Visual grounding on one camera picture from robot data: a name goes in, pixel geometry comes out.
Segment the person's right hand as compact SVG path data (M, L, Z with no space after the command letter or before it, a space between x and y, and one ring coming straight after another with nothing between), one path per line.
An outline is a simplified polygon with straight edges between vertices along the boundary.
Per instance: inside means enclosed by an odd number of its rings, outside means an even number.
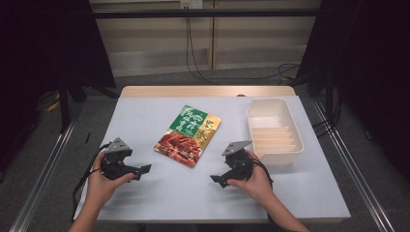
M276 199L265 170L257 164L253 167L252 175L247 181L228 179L227 184L244 190L250 198L263 206L273 203Z

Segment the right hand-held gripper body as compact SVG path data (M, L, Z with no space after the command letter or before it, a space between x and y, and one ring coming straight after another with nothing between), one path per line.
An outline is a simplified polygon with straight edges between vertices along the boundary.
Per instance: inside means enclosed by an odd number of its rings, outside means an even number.
M230 170L221 176L224 181L229 179L248 180L253 172L253 163L246 152L245 147L251 143L250 140L230 142L222 155Z

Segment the black metal stand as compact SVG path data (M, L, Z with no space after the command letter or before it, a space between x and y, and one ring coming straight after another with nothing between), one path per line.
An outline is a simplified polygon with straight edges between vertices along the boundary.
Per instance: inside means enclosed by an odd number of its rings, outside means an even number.
M333 74L330 71L326 73L324 90L324 101L314 102L314 106L320 117L320 122L318 123L319 129L315 131L318 137L332 133L336 129L337 124L339 106L335 102L335 85Z
M61 110L61 133L64 133L72 119L69 107L69 97L72 97L75 102L84 102L87 98L82 89L80 82L69 75L62 75L58 80L59 102Z

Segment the green and red food packet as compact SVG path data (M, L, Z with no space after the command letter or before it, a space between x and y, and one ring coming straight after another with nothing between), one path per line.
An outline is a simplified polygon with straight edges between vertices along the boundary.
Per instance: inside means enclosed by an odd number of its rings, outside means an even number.
M220 122L220 117L185 105L154 150L188 167L195 167Z

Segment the person's left hand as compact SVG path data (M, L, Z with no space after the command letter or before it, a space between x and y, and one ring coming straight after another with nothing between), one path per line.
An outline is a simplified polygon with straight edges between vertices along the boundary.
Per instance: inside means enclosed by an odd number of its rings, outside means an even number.
M100 152L93 163L92 172L88 178L84 209L99 211L117 188L133 179L132 173L125 174L115 180L107 179L102 173L103 157L104 152Z

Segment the dark curtain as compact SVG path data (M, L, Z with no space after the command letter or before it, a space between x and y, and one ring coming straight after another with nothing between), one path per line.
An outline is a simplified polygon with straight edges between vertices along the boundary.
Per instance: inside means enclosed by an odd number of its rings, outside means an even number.
M410 0L322 0L297 77L330 77L410 182Z
M0 0L0 183L42 94L116 86L91 0Z

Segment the white wall socket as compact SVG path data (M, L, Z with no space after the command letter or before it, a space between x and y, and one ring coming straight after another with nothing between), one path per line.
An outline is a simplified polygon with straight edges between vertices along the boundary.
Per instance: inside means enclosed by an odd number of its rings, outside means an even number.
M182 10L200 10L203 8L203 0L180 0L180 8Z

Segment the white plastic bin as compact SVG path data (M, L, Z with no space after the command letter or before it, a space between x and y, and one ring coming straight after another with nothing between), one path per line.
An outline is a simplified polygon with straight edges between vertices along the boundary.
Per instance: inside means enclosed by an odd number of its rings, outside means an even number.
M298 127L284 99L252 100L247 114L254 153L264 164L290 164L304 150Z

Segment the black horizontal bar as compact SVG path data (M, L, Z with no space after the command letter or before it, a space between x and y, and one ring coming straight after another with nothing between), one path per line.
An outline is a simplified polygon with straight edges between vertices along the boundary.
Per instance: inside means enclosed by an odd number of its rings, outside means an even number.
M173 18L173 17L262 17L262 16L318 16L316 9L225 9L225 10L151 10L151 11L93 11L95 18Z

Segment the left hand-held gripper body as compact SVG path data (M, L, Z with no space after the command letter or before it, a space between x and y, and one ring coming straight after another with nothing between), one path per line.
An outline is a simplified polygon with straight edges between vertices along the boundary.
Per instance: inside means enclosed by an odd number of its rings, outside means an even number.
M132 154L132 149L120 137L109 143L101 163L102 174L109 180L116 180L128 173L135 174L131 166L124 164L124 159Z

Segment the pale table mat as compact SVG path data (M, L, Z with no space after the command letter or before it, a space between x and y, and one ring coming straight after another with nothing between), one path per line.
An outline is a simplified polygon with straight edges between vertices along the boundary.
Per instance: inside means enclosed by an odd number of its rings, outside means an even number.
M148 164L149 173L119 187L100 212L101 221L156 223L264 223L266 211L245 192L222 188L213 176L227 171L222 151L250 138L250 97L120 99L104 139L122 138L131 148L128 165ZM288 109L304 148L288 165L270 165L274 191L304 221L339 222L350 212L296 96L279 97L275 112ZM154 150L181 109L190 105L220 117L221 124L195 167Z

